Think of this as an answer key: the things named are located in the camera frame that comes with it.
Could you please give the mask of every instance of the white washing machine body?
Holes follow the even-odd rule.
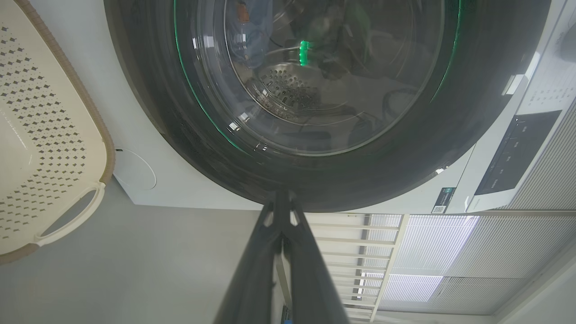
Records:
[[[31,0],[92,96],[117,147],[115,176],[135,204],[248,209],[261,205],[214,183],[182,158],[154,127],[126,79],[110,36],[102,1]],[[562,37],[576,20],[575,0],[552,0],[532,61],[510,76],[512,97],[484,136],[455,163],[415,189],[358,213],[465,213],[508,204],[552,138],[576,95],[576,65],[559,56]],[[524,161],[513,185],[485,190],[513,124],[524,115],[556,111],[541,145]]]

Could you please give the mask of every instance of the laundry basket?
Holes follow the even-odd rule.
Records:
[[[38,14],[28,1],[0,0],[0,264],[86,221],[113,159],[92,100]],[[43,235],[91,191],[79,215]]]

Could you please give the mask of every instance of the green led strip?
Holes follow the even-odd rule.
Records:
[[[216,125],[216,123],[214,122],[212,117],[210,117],[210,115],[208,114],[206,109],[204,109],[204,106],[202,106],[200,99],[198,99],[198,95],[196,94],[196,91],[194,91],[194,87],[192,86],[192,83],[190,82],[190,78],[188,77],[188,73],[186,73],[186,69],[184,68],[184,62],[182,61],[182,54],[180,52],[180,45],[178,43],[178,27],[176,25],[176,0],[174,0],[174,8],[173,9],[174,9],[174,35],[176,38],[176,49],[178,50],[178,58],[180,59],[180,66],[182,67],[182,71],[184,72],[184,75],[186,76],[186,81],[188,82],[188,86],[190,87],[190,90],[192,90],[192,93],[194,94],[194,98],[196,98],[196,101],[200,105],[200,108],[202,109],[204,114],[206,114],[206,116],[208,117],[208,119],[210,120],[212,125],[214,125],[214,127],[216,127],[218,132],[220,132],[220,134],[222,134],[222,136],[224,136],[224,138],[226,138],[228,143],[232,144],[235,148],[239,149],[240,151],[246,153],[244,150],[242,150],[240,147],[238,147],[238,145],[234,144],[234,142],[232,142],[230,140],[230,138],[228,138],[228,136],[226,136],[226,134],[224,134],[224,132],[218,127],[218,125]]]
[[[438,94],[438,92],[440,92],[440,89],[442,88],[442,83],[444,82],[444,79],[446,78],[446,76],[448,75],[448,72],[450,71],[452,61],[454,60],[454,55],[456,54],[456,47],[458,45],[458,38],[460,37],[460,21],[461,21],[461,15],[462,15],[462,1],[463,0],[458,1],[458,23],[456,24],[456,35],[454,37],[454,46],[452,46],[452,54],[450,55],[450,60],[448,61],[448,67],[446,68],[446,72],[444,72],[444,76],[442,77],[442,80],[440,81],[440,84],[438,85],[438,89],[436,90],[436,93],[434,94],[434,96],[432,97],[432,100],[430,100],[430,102],[434,101],[434,99],[436,98],[436,95]]]
[[[310,42],[305,40],[300,42],[300,65],[308,65],[308,50],[310,49]]]

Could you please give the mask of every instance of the washing machine drum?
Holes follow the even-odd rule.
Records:
[[[541,0],[107,1],[124,71],[166,140],[256,202],[396,197],[449,167],[510,99]]]

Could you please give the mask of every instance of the front-loading washing machine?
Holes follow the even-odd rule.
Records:
[[[136,204],[260,209],[284,188],[308,212],[495,208],[576,93],[575,1],[32,3]]]

